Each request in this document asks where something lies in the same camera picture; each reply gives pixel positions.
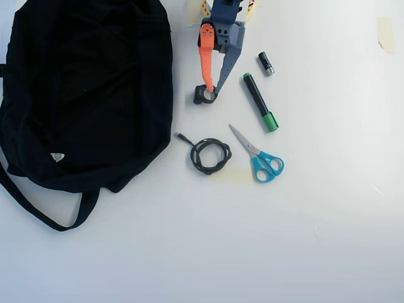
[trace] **green marker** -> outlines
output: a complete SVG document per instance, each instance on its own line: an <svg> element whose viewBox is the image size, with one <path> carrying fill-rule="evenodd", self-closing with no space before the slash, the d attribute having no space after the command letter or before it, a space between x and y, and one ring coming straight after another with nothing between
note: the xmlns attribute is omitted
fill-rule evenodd
<svg viewBox="0 0 404 303"><path fill-rule="evenodd" d="M261 93L259 92L257 84L255 83L253 76L251 76L250 73L246 73L246 74L244 74L243 79L248 87L248 90L250 91L250 94L252 95L252 97L254 99L255 104L257 105L257 108L259 109L261 116L263 117L266 128L268 128L268 130L270 132L276 131L278 129L279 125L276 122L273 114L266 107L264 98L261 95Z"/></svg>

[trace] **scissors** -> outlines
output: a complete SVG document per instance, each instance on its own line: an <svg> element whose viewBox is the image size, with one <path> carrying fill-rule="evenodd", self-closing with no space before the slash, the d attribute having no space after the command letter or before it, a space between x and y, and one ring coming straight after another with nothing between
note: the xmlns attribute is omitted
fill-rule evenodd
<svg viewBox="0 0 404 303"><path fill-rule="evenodd" d="M271 182L275 177L279 176L283 172L283 168L285 166L283 160L278 157L271 156L259 149L257 149L254 145L252 145L246 137L244 137L236 128L229 124L230 129L233 131L235 136L240 140L240 142L246 147L248 153L250 154L252 165L254 167L255 178L260 183L268 183ZM272 163L278 164L278 169L275 169L272 166ZM262 180L259 178L258 173L264 172L266 173L266 179Z"/></svg>

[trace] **white table surface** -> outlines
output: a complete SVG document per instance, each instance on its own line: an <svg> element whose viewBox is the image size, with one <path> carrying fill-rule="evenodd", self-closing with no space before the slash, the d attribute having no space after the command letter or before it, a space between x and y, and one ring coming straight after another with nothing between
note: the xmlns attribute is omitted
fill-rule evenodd
<svg viewBox="0 0 404 303"><path fill-rule="evenodd" d="M63 234L1 187L0 302L404 302L404 1L263 0L211 106L191 100L202 84L198 26L186 28L185 0L162 2L174 45L172 132L227 142L234 156L223 178L195 171L189 147L173 137ZM0 0L0 62L14 8ZM394 55L377 43L378 16L394 20ZM261 51L271 78L256 60ZM278 120L274 133L246 95L246 71ZM225 181L251 174L228 123L283 157L284 173L267 185ZM73 222L79 195L13 180L37 208Z"/></svg>

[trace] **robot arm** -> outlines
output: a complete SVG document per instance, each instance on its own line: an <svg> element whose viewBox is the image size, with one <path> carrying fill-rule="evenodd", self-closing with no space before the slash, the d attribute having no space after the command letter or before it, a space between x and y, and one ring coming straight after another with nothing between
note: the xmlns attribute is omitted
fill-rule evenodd
<svg viewBox="0 0 404 303"><path fill-rule="evenodd" d="M195 88L195 104L212 104L216 100L241 55L246 29L244 23L235 21L241 1L243 0L215 0L210 18L202 20L198 46L205 84ZM211 77L211 53L213 50L225 54L220 79L216 87L213 86ZM211 93L211 98L205 97L207 90Z"/></svg>

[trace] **black cable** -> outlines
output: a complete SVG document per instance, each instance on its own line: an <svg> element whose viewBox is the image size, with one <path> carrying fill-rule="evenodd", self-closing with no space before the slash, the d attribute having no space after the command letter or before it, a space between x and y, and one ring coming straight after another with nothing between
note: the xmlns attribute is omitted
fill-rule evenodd
<svg viewBox="0 0 404 303"><path fill-rule="evenodd" d="M192 150L191 150L191 161L193 165L198 169L200 172L204 173L205 175L212 175L215 172L218 172L222 168L225 167L226 163L232 158L232 152L230 151L229 145L226 143L223 143L217 139L203 139L199 141L198 143L194 144L190 140L188 140L183 134L177 134L178 138L181 140L185 141L186 143L189 143L192 145ZM224 152L224 158L222 161L218 162L216 166L214 167L205 167L202 164L200 154L203 151L204 148L210 146L210 145L217 145L219 146L223 152Z"/></svg>

